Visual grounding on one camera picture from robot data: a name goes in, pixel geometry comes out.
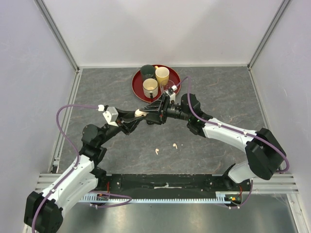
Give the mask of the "cream earbud charging case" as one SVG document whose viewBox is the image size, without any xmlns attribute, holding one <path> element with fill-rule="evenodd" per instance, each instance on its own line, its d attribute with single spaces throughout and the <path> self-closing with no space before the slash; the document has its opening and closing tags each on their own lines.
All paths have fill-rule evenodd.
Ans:
<svg viewBox="0 0 311 233">
<path fill-rule="evenodd" d="M 141 111 L 140 109 L 137 109 L 134 113 L 135 117 L 146 117 L 148 115 L 148 112 Z"/>
</svg>

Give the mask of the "black earbud charging case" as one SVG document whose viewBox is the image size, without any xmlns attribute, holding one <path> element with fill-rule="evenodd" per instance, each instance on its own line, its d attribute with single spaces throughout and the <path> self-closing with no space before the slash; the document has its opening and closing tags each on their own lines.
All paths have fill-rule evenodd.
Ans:
<svg viewBox="0 0 311 233">
<path fill-rule="evenodd" d="M 148 124 L 148 125 L 153 125 L 154 124 L 154 122 L 152 122 L 152 121 L 146 121 L 146 123 Z"/>
</svg>

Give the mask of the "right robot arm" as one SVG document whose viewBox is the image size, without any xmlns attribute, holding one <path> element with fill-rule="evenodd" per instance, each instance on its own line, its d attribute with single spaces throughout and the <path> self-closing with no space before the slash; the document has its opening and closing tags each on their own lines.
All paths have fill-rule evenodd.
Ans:
<svg viewBox="0 0 311 233">
<path fill-rule="evenodd" d="M 255 177 L 269 180 L 276 172 L 289 169 L 286 153 L 270 130 L 246 130 L 223 123 L 205 114 L 194 94 L 184 94 L 180 104 L 163 94 L 160 99 L 136 110 L 135 116 L 155 124 L 163 124 L 169 117 L 186 120 L 187 128 L 194 135 L 222 141 L 244 152 L 246 161 L 233 164 L 225 172 L 222 183 L 228 191 L 234 191 L 245 180 Z"/>
</svg>

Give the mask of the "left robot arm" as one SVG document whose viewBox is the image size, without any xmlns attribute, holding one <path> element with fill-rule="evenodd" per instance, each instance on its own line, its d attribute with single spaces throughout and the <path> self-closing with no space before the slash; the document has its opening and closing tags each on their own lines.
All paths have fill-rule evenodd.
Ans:
<svg viewBox="0 0 311 233">
<path fill-rule="evenodd" d="M 32 192 L 26 200 L 24 223 L 34 233 L 55 233 L 66 214 L 92 190 L 105 189 L 106 171 L 98 168 L 107 149 L 102 145 L 120 132 L 130 134 L 145 119 L 147 112 L 121 111 L 98 106 L 106 124 L 89 124 L 83 129 L 82 148 L 62 175 L 40 193 Z"/>
</svg>

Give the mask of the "clear glass tumbler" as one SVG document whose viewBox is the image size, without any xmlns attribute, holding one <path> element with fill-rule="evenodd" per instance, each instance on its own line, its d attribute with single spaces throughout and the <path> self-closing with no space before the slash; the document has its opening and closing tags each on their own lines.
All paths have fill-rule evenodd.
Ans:
<svg viewBox="0 0 311 233">
<path fill-rule="evenodd" d="M 172 88 L 174 86 L 174 82 L 171 80 L 163 80 L 160 83 L 160 91 L 163 94 L 165 91 L 169 90 L 170 88 Z"/>
</svg>

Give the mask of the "red round tray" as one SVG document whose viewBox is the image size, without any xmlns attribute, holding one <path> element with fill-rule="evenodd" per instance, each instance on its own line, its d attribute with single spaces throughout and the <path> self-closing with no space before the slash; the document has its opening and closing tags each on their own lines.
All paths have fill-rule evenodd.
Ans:
<svg viewBox="0 0 311 233">
<path fill-rule="evenodd" d="M 181 84 L 180 77 L 170 67 L 164 65 L 144 65 L 132 79 L 132 89 L 141 100 L 151 103 L 158 99 L 164 91 L 164 87 L 174 85 L 173 94 L 176 95 Z"/>
</svg>

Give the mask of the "yellow mug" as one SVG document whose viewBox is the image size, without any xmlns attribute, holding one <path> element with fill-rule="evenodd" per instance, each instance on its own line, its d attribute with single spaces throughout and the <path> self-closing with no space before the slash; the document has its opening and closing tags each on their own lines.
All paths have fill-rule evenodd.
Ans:
<svg viewBox="0 0 311 233">
<path fill-rule="evenodd" d="M 169 80 L 169 76 L 170 71 L 168 68 L 155 66 L 155 77 L 159 86 L 163 80 Z"/>
</svg>

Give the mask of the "dark green mug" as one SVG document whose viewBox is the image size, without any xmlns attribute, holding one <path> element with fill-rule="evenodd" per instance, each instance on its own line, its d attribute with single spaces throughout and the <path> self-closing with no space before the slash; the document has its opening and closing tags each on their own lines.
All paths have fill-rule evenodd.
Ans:
<svg viewBox="0 0 311 233">
<path fill-rule="evenodd" d="M 143 65 L 140 68 L 140 74 L 143 81 L 146 79 L 155 79 L 155 67 L 152 65 Z"/>
</svg>

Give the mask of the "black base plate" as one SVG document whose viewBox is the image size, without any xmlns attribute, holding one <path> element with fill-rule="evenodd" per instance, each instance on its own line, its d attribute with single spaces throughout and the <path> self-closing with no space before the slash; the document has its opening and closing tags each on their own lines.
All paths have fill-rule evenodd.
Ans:
<svg viewBox="0 0 311 233">
<path fill-rule="evenodd" d="M 250 180 L 229 183 L 211 174 L 112 174 L 99 179 L 96 191 L 132 198 L 212 198 L 216 192 L 249 191 Z"/>
</svg>

